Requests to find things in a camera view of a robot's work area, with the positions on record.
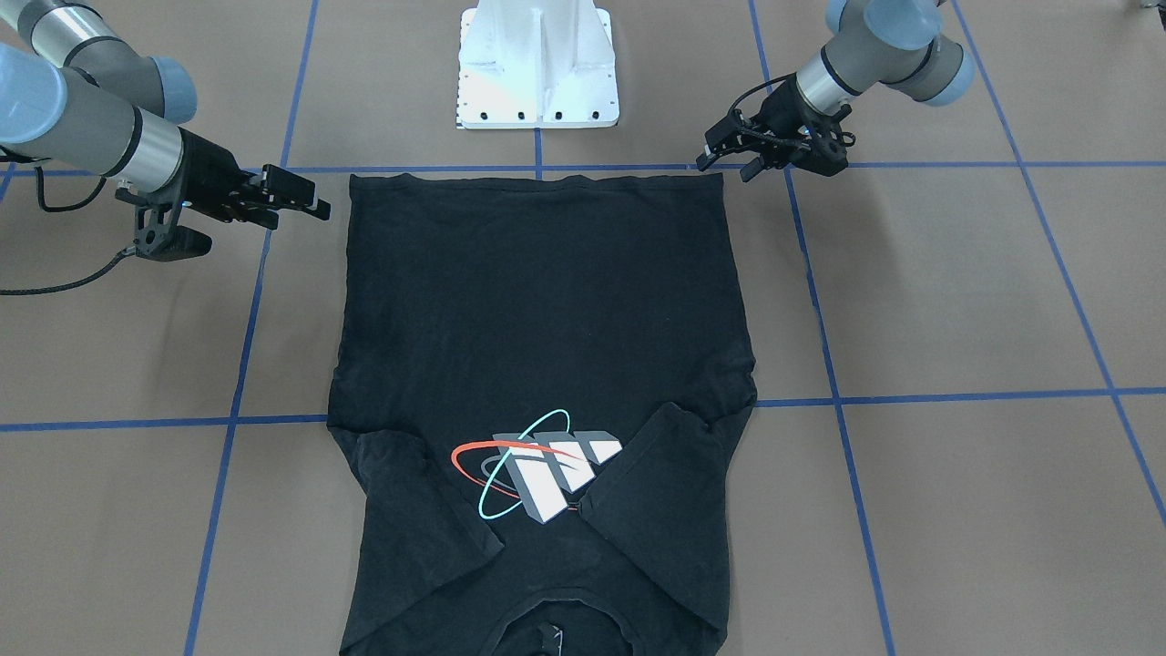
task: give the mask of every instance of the black cable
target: black cable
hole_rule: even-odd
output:
[[[33,170],[36,171],[36,204],[41,205],[41,209],[49,213],[79,210],[83,206],[92,203],[93,199],[97,198],[97,195],[101,192],[101,189],[105,189],[105,178],[103,177],[101,181],[97,183],[97,188],[93,189],[93,192],[90,193],[89,197],[85,198],[84,200],[71,205],[52,206],[49,205],[48,202],[45,202],[44,199],[44,169],[38,165],[35,165],[33,167]]]
[[[21,155],[20,153],[14,153],[3,146],[0,146],[0,163],[35,163],[43,162],[49,157],[30,157],[28,155]]]
[[[766,141],[768,143],[774,143],[777,146],[785,146],[787,148],[798,148],[798,149],[802,149],[802,150],[809,149],[809,144],[807,144],[806,141],[803,141],[801,139],[781,139],[780,136],[774,136],[772,134],[766,134],[764,132],[758,132],[758,131],[756,131],[756,129],[746,126],[745,121],[743,121],[742,118],[740,118],[740,112],[737,111],[737,106],[740,105],[745,100],[745,98],[749,98],[753,93],[757,93],[758,91],[765,89],[766,86],[770,86],[771,84],[778,84],[780,82],[785,82],[785,80],[792,78],[793,76],[794,76],[794,73],[788,73],[788,75],[784,75],[781,77],[775,77],[775,78],[773,78],[773,79],[771,79],[768,82],[763,82],[761,84],[758,84],[757,86],[754,86],[754,87],[750,89],[749,91],[742,93],[739,98],[737,98],[736,100],[733,100],[733,104],[729,106],[729,117],[732,119],[733,124],[736,124],[737,131],[740,132],[742,134],[747,135],[747,136],[752,136],[753,139],[759,139],[761,141]]]
[[[89,284],[93,280],[97,280],[98,277],[105,275],[106,273],[112,270],[114,266],[118,266],[119,261],[126,259],[127,256],[132,256],[135,253],[138,253],[138,246],[128,246],[126,248],[122,248],[118,251],[118,254],[113,255],[113,259],[110,260],[110,263],[101,267],[100,270],[86,277],[82,277],[76,282],[69,282],[68,284],[57,284],[55,287],[40,287],[36,289],[0,289],[0,296],[34,296],[37,294],[55,294],[57,291],[68,291],[69,289],[76,289],[82,284]]]

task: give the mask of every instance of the printed logo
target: printed logo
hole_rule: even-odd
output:
[[[534,430],[556,415],[567,419],[563,431],[535,433]],[[483,520],[504,517],[518,507],[541,524],[567,510],[568,503],[563,492],[576,493],[595,480],[591,464],[603,465],[623,450],[619,440],[606,431],[571,432],[571,416],[566,410],[555,410],[543,415],[521,433],[498,433],[493,442],[470,443],[454,450],[450,460],[463,477],[482,486],[478,498],[478,515]],[[469,474],[458,458],[469,451],[497,449],[498,456],[482,463],[480,480]],[[513,486],[498,481],[503,467],[510,474]],[[501,493],[518,502],[496,515],[485,512],[486,498],[490,491]]]

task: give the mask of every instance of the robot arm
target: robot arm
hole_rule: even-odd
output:
[[[0,17],[44,57],[0,44],[0,147],[13,161],[61,158],[132,183],[136,193],[122,186],[117,197],[136,206],[139,256],[210,251],[210,237],[178,225],[183,207],[269,230],[279,209],[329,218],[311,181],[272,164],[245,171],[229,150],[171,122],[194,115],[189,76],[173,59],[138,56],[87,6],[0,0]]]
[[[1143,9],[1158,9],[1158,17],[1163,20],[1163,29],[1166,29],[1166,0],[1142,0]]]
[[[745,119],[737,110],[745,96],[738,99],[704,134],[697,167],[752,150],[759,156],[742,169],[746,182],[791,163],[835,175],[847,168],[847,147],[854,144],[841,121],[850,101],[876,83],[928,105],[954,103],[971,85],[975,68],[963,48],[941,34],[936,7],[935,0],[830,0],[827,24],[834,38],[798,72],[780,78],[757,115]]]

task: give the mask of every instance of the blue tape grid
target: blue tape grid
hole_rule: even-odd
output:
[[[1142,452],[1142,445],[1138,443],[1138,437],[1135,435],[1133,426],[1130,424],[1130,419],[1125,414],[1125,405],[1122,403],[1122,396],[1117,394],[1117,387],[1114,385],[1114,378],[1110,375],[1109,366],[1105,364],[1105,358],[1101,353],[1101,346],[1097,344],[1096,336],[1094,336],[1089,317],[1086,315],[1084,304],[1081,302],[1081,296],[1077,295],[1077,288],[1073,283],[1073,276],[1069,275],[1068,264],[1065,262],[1060,246],[1056,245],[1056,237],[1053,234],[1053,228],[1048,223],[1048,217],[1045,214],[1045,206],[1040,202],[1040,196],[1037,193],[1037,186],[1033,184],[1032,176],[1028,174],[1030,164],[1027,164],[1024,161],[1024,157],[1020,156],[1020,147],[1017,144],[1016,136],[1012,133],[1012,126],[1009,124],[1007,117],[1004,115],[1004,107],[1000,105],[1000,99],[996,93],[996,87],[992,85],[992,80],[988,76],[988,68],[984,66],[984,61],[979,56],[979,48],[976,47],[976,40],[971,36],[971,29],[968,27],[968,20],[963,15],[963,9],[960,7],[958,0],[951,0],[951,8],[955,9],[956,17],[960,20],[960,28],[968,38],[968,48],[971,51],[972,58],[976,59],[976,66],[979,69],[979,75],[984,79],[984,86],[988,89],[988,94],[991,97],[992,105],[996,107],[996,114],[999,117],[1000,125],[1004,127],[1004,134],[1007,136],[1009,146],[1012,148],[1012,154],[1016,156],[1017,164],[1020,168],[1020,175],[1024,176],[1025,186],[1028,188],[1028,196],[1032,198],[1032,204],[1037,210],[1037,216],[1040,218],[1040,225],[1045,231],[1045,237],[1048,239],[1048,246],[1053,251],[1053,256],[1056,259],[1056,266],[1061,270],[1061,277],[1065,280],[1065,285],[1069,291],[1069,296],[1073,298],[1073,305],[1077,310],[1077,317],[1081,319],[1082,330],[1084,330],[1086,337],[1089,339],[1089,346],[1097,361],[1097,368],[1101,371],[1102,378],[1105,381],[1105,389],[1110,393],[1110,398],[1114,401],[1114,409],[1117,411],[1117,416],[1122,421],[1122,428],[1125,430],[1125,437],[1130,443],[1130,449],[1133,450],[1133,456],[1138,461],[1138,467],[1142,470],[1142,477],[1146,481],[1146,488],[1150,491],[1150,496],[1153,499],[1154,506],[1158,508],[1159,519],[1163,524],[1166,525],[1166,505],[1163,503],[1161,493],[1158,489],[1158,485],[1154,482],[1153,474],[1150,472],[1150,466],[1146,464],[1146,458]]]
[[[304,35],[303,50],[300,61],[300,70],[296,78],[296,85],[293,93],[292,106],[288,115],[287,129],[285,133],[283,151],[280,158],[280,165],[289,168],[290,170],[304,174],[533,172],[535,178],[539,179],[543,177],[543,174],[546,171],[696,170],[696,165],[694,163],[674,163],[674,162],[628,163],[628,164],[604,164],[604,163],[546,164],[543,162],[543,136],[542,132],[538,129],[534,131],[534,163],[531,165],[451,164],[451,165],[288,167],[287,162],[290,155],[292,142],[295,134],[296,119],[300,107],[300,98],[303,92],[303,83],[307,73],[308,62],[310,58],[311,43],[312,43],[312,36],[315,31],[315,23],[316,23],[316,16],[318,14],[318,8],[319,8],[319,0],[312,0],[308,17],[307,31]],[[754,0],[749,0],[749,8],[752,20],[753,35],[758,49],[758,58],[761,64],[761,72],[763,76],[766,79],[768,79],[770,78],[768,62],[766,58],[764,37],[761,34],[760,22],[758,20],[757,6]],[[895,654],[893,634],[891,630],[888,612],[886,609],[886,604],[883,597],[878,565],[874,556],[873,543],[870,537],[870,530],[866,521],[865,506],[863,503],[862,488],[858,480],[857,467],[854,460],[852,450],[850,447],[850,437],[847,429],[845,412],[844,412],[844,409],[847,407],[918,404],[918,403],[1007,402],[1007,401],[1023,401],[1023,400],[1055,400],[1055,398],[1110,398],[1112,400],[1114,407],[1122,422],[1122,426],[1125,430],[1126,438],[1138,461],[1139,468],[1142,470],[1143,477],[1146,480],[1147,488],[1151,493],[1151,496],[1154,500],[1159,515],[1161,516],[1164,524],[1166,524],[1166,507],[1164,507],[1161,494],[1145,461],[1145,457],[1142,452],[1137,436],[1135,435],[1135,431],[1130,425],[1129,418],[1125,414],[1124,405],[1122,403],[1122,400],[1124,397],[1166,396],[1166,387],[1117,388],[1115,386],[1112,378],[1109,373],[1109,367],[1105,364],[1101,348],[1097,344],[1096,337],[1094,336],[1094,332],[1091,330],[1088,316],[1086,315],[1084,306],[1081,302],[1080,296],[1077,295],[1076,287],[1073,283],[1073,278],[1069,274],[1068,266],[1066,264],[1065,259],[1060,252],[1053,231],[1045,214],[1044,206],[1040,202],[1040,197],[1037,193],[1035,186],[1033,185],[1032,178],[1028,174],[1030,168],[1158,168],[1158,167],[1166,167],[1166,160],[1025,161],[1020,154],[1019,147],[1017,146],[1014,135],[1012,133],[1007,118],[1005,117],[1004,110],[1000,105],[996,90],[992,86],[991,80],[988,76],[986,68],[984,66],[984,63],[979,56],[979,50],[976,47],[975,40],[972,38],[971,31],[968,27],[968,22],[964,17],[962,8],[960,7],[958,0],[953,0],[953,8],[956,13],[956,16],[958,17],[960,26],[964,33],[964,36],[968,40],[969,50],[977,64],[977,68],[981,72],[981,77],[984,80],[985,87],[991,97],[992,104],[996,108],[997,115],[1004,128],[1009,144],[1012,148],[1014,160],[1013,161],[886,161],[886,162],[874,161],[874,162],[852,162],[850,165],[852,168],[892,168],[892,169],[894,168],[899,169],[1016,168],[1018,169],[1024,176],[1025,184],[1028,188],[1031,199],[1033,202],[1034,207],[1037,209],[1037,213],[1040,218],[1041,226],[1045,230],[1045,234],[1046,238],[1048,239],[1049,247],[1053,251],[1058,266],[1061,270],[1062,278],[1077,310],[1077,315],[1081,320],[1083,331],[1086,332],[1090,347],[1093,348],[1094,357],[1097,361],[1097,366],[1102,372],[1102,376],[1105,382],[1105,388],[1082,389],[1082,390],[1035,390],[1035,392],[1017,392],[1017,393],[979,393],[979,394],[953,394],[953,395],[902,395],[902,396],[881,396],[881,397],[841,396],[838,392],[837,378],[834,372],[833,359],[830,357],[827,325],[824,317],[822,316],[821,305],[817,296],[817,289],[814,281],[813,262],[806,241],[800,209],[798,206],[796,189],[794,186],[793,178],[789,175],[789,171],[788,170],[784,171],[787,191],[789,195],[791,207],[793,210],[795,228],[798,231],[799,246],[801,247],[802,255],[805,258],[809,294],[814,303],[815,312],[819,319],[819,327],[822,341],[822,355],[824,366],[827,368],[827,375],[830,385],[831,396],[829,398],[766,400],[758,402],[757,405],[758,408],[763,409],[772,409],[772,408],[834,408],[835,409],[836,418],[838,422],[840,437],[842,439],[843,451],[847,458],[847,467],[850,474],[851,489],[855,498],[855,506],[858,515],[859,529],[862,531],[863,544],[866,551],[868,565],[871,574],[871,583],[879,609],[879,618],[883,627],[884,640],[888,656],[894,656]],[[740,163],[718,163],[715,165],[715,168],[738,169],[743,164]],[[31,175],[33,175],[31,170],[17,170],[14,164],[9,164],[7,169],[3,171],[2,179],[0,179],[0,200],[3,199],[3,196],[12,179],[20,177],[29,177]],[[65,176],[87,176],[92,174],[85,170],[47,170],[45,175],[50,177],[51,176],[65,177]],[[254,416],[254,417],[245,417],[240,415],[244,389],[246,387],[247,368],[250,365],[251,351],[254,341],[255,324],[258,320],[259,306],[262,297],[264,271],[267,263],[267,255],[271,252],[271,239],[272,234],[268,232],[268,234],[264,240],[262,252],[260,254],[260,260],[259,260],[259,269],[255,275],[255,285],[252,295],[251,312],[248,316],[247,331],[239,362],[238,385],[236,388],[234,397],[232,400],[231,415],[229,417],[0,424],[0,433],[133,430],[133,429],[191,428],[191,426],[223,426],[226,429],[226,437],[224,440],[223,453],[219,464],[218,479],[216,481],[216,487],[215,487],[215,496],[212,501],[211,516],[208,525],[206,539],[203,550],[203,558],[199,566],[198,583],[196,586],[195,599],[191,608],[190,625],[188,628],[187,642],[183,653],[184,656],[192,656],[195,653],[199,619],[206,592],[206,580],[210,574],[210,564],[213,556],[215,538],[217,535],[218,520],[223,505],[223,494],[226,487],[227,472],[230,468],[236,429],[240,425],[319,424],[326,421],[326,416],[324,415],[288,415],[288,416]]]

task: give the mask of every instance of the t-shirt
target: t-shirt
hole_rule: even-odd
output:
[[[757,398],[719,175],[351,178],[340,654],[709,656]]]

